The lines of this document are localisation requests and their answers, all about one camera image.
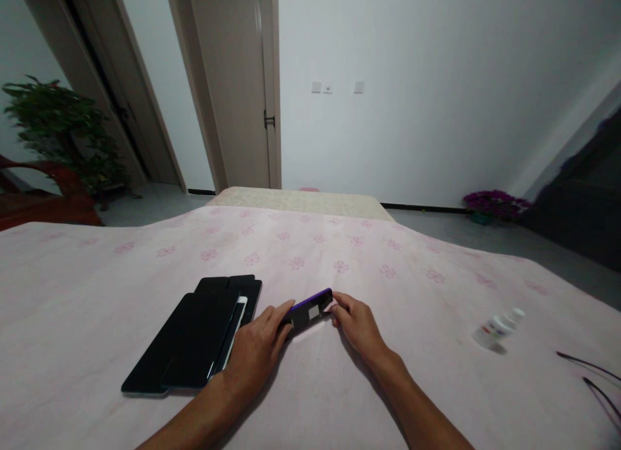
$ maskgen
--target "bottle cap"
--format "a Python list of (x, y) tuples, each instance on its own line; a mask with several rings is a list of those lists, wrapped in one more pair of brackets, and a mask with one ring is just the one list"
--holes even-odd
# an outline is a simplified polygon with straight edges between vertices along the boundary
[(524, 316), (525, 316), (524, 311), (518, 308), (513, 308), (511, 311), (508, 311), (505, 313), (505, 317), (515, 322), (515, 324), (520, 322), (522, 320), (522, 317)]

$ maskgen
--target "small white bottle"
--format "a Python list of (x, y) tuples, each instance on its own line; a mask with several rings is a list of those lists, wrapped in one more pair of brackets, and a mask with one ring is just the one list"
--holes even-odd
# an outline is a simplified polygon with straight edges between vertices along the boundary
[(472, 338), (482, 347), (492, 348), (516, 331), (522, 317), (524, 311), (513, 308), (502, 316), (494, 316), (487, 321), (472, 334)]

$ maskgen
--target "wooden chair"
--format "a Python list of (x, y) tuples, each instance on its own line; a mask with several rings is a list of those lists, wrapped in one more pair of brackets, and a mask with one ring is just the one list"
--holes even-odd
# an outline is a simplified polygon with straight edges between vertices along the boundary
[[(2, 174), (2, 169), (24, 167), (51, 177), (60, 188), (62, 196), (41, 189), (20, 191)], [(65, 166), (48, 161), (13, 162), (0, 155), (0, 231), (26, 222), (70, 222), (103, 226), (95, 212), (94, 201), (78, 175)]]

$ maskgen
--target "chair armrest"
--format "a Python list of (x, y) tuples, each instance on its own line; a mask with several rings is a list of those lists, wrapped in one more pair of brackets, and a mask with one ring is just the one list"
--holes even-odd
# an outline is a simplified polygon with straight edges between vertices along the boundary
[(51, 161), (14, 162), (0, 155), (0, 170), (21, 167), (43, 172), (55, 181), (64, 197), (86, 193), (78, 174), (68, 167)]

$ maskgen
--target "pink bedsheet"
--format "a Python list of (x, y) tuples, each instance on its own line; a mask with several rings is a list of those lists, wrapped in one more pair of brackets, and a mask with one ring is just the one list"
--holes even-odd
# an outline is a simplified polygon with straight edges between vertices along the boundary
[[(607, 448), (618, 428), (557, 357), (621, 373), (621, 314), (534, 262), (398, 224), (210, 207), (148, 228), (31, 223), (0, 233), (0, 447), (131, 448), (188, 402), (120, 386), (201, 277), (253, 273), (257, 312), (325, 287), (368, 303), (387, 344), (478, 449)], [(513, 306), (505, 354), (471, 339)], [(286, 349), (231, 448), (406, 448), (373, 382), (322, 323)]]

